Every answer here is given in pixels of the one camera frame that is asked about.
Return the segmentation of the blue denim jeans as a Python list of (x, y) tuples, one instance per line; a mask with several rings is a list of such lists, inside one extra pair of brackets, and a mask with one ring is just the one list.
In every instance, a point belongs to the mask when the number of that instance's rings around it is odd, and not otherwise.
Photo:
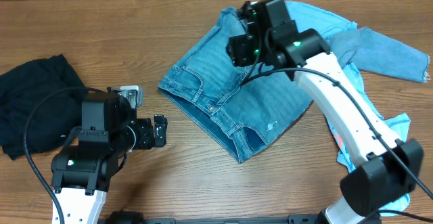
[[(430, 77), (430, 57), (400, 41), (307, 3), (286, 7), (299, 30), (315, 29), (331, 46), (344, 74), (364, 93), (362, 71), (419, 83)], [(284, 73), (243, 84), (251, 67), (227, 55), (231, 37), (244, 33), (234, 7), (163, 77), (158, 90), (212, 136), (238, 162), (272, 144), (309, 107), (311, 98)]]

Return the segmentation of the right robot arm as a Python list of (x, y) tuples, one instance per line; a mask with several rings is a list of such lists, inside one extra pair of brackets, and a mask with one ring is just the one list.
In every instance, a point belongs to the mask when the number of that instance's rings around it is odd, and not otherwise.
[(337, 202), (317, 215), (294, 215), (290, 222), (379, 223), (388, 203), (421, 186), (420, 144), (403, 141), (371, 110), (324, 38), (312, 28), (299, 31), (284, 0), (248, 1), (237, 17), (246, 32), (229, 40), (233, 64), (262, 62), (269, 74), (286, 73), (335, 127), (355, 166), (341, 180)]

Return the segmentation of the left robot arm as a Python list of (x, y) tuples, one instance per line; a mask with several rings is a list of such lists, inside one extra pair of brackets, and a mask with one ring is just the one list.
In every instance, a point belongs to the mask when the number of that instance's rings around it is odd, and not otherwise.
[(124, 86), (94, 92), (82, 102), (78, 144), (64, 147), (51, 162), (53, 223), (97, 223), (113, 176), (128, 153), (166, 145), (168, 120), (138, 118), (142, 89)]

